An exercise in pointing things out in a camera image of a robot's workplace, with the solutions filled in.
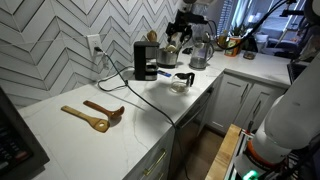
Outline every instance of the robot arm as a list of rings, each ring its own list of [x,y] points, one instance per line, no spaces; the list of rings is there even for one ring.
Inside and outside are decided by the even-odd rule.
[[[195,24],[207,24],[208,21],[205,20],[203,16],[195,15],[191,13],[192,4],[197,0],[180,0],[178,12],[175,18],[175,22],[169,22],[166,29],[166,34],[168,35],[168,42],[172,40],[172,36],[176,33],[181,33],[180,42],[183,40],[190,39],[192,37],[191,25],[189,23]]]

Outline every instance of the drawer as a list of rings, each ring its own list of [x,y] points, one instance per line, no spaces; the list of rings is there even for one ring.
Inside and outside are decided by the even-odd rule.
[[[154,145],[124,179],[157,179],[169,169],[174,129],[167,133]]]

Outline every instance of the electrical outlet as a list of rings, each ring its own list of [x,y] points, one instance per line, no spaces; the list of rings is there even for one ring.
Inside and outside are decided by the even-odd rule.
[[[97,52],[96,50],[94,50],[95,47],[99,47],[100,49],[102,49],[100,35],[99,34],[88,35],[87,40],[88,40],[91,56],[102,55],[102,52]]]

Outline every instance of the black coffee maker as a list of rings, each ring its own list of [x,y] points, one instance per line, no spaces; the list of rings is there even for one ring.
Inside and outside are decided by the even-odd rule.
[[[157,80],[157,65],[148,63],[157,58],[158,42],[137,41],[134,43],[134,74],[136,80]]]

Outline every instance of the wall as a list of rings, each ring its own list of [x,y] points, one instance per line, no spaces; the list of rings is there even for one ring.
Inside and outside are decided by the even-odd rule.
[[[114,73],[91,57],[90,34],[119,68],[132,65],[133,43],[149,30],[165,42],[177,1],[1,0],[0,85],[21,108]]]

